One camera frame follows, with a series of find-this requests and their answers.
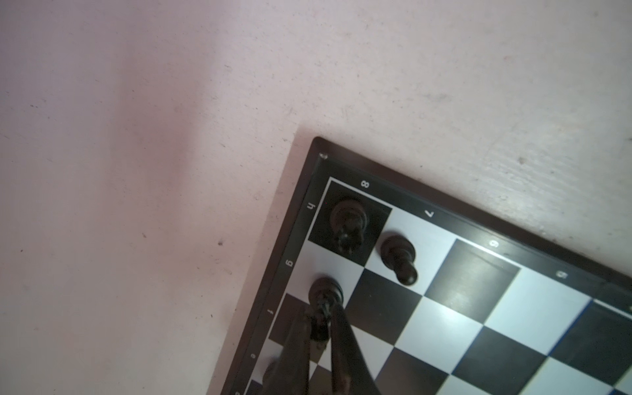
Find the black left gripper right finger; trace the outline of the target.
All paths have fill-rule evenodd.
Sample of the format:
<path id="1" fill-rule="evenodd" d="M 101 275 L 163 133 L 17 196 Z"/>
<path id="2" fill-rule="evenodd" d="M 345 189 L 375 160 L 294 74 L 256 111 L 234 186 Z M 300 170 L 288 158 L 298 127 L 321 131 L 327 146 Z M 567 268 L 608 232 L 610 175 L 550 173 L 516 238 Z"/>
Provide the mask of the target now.
<path id="1" fill-rule="evenodd" d="M 380 395 L 340 304 L 331 309 L 330 335 L 332 393 Z"/>

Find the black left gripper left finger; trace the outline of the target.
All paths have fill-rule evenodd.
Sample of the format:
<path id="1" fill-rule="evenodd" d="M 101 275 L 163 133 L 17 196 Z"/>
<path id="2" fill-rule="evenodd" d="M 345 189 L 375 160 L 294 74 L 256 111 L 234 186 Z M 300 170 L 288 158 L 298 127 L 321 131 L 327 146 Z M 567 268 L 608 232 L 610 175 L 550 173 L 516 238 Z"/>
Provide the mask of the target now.
<path id="1" fill-rule="evenodd" d="M 311 318 L 298 315 L 261 394 L 308 394 Z"/>

